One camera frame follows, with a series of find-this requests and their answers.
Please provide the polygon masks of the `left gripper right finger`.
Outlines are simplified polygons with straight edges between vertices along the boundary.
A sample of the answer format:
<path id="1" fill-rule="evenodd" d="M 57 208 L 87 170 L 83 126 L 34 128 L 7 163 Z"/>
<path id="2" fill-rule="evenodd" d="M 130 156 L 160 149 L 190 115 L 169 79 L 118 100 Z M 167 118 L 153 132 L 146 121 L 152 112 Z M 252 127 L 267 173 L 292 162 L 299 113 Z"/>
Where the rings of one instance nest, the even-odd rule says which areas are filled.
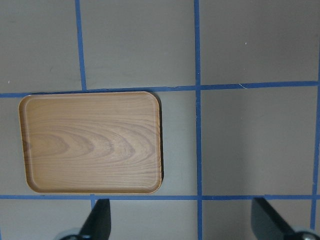
<path id="1" fill-rule="evenodd" d="M 251 229 L 257 240 L 297 240 L 300 237 L 263 197 L 252 199 Z"/>

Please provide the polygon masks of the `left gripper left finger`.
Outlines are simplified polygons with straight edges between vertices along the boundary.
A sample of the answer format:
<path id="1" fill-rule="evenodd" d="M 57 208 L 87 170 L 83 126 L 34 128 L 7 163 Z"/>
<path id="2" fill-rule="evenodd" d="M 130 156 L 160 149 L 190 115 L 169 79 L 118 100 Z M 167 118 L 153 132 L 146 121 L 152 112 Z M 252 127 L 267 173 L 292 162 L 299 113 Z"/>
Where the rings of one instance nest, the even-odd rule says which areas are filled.
<path id="1" fill-rule="evenodd" d="M 109 199 L 99 199 L 84 222 L 76 240 L 108 240 L 111 234 Z"/>

